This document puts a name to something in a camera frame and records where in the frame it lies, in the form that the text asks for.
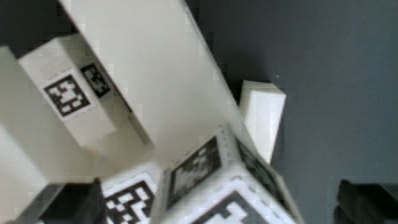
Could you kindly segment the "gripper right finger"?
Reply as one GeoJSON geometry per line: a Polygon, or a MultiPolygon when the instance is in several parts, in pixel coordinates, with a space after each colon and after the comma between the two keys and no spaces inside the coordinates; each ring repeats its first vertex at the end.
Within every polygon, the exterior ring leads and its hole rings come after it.
{"type": "Polygon", "coordinates": [[[398,224],[398,184],[340,182],[335,224],[398,224]]]}

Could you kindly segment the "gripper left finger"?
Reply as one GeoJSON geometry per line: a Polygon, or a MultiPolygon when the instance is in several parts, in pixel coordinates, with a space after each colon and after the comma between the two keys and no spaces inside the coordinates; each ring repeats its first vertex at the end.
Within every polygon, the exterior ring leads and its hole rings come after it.
{"type": "Polygon", "coordinates": [[[15,224],[107,224],[102,181],[51,183],[15,224]]]}

